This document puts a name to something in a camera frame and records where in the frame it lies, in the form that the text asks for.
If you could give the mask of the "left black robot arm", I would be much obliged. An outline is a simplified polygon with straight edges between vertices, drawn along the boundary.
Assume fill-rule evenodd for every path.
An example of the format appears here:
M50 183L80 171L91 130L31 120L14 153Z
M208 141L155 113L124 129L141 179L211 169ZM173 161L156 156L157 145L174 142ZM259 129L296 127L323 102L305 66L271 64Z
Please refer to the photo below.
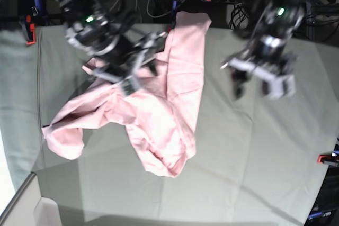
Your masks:
M244 85L253 76L262 82L262 93L270 99L296 92L297 55L284 49L304 15L300 0L255 0L247 27L236 31L246 40L244 48L221 65L230 72L236 99L243 96Z

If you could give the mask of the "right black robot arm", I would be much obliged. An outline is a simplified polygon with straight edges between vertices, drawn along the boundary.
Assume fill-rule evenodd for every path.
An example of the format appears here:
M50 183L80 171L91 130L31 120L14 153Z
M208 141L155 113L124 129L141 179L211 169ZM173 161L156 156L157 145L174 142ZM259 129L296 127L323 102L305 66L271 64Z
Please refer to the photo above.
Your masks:
M64 19L65 38L73 47L100 61L90 75L120 86L128 96L141 89L138 71L158 75L155 54L166 32L145 34L133 26L136 11L125 13L126 0L112 13L102 0L56 0Z

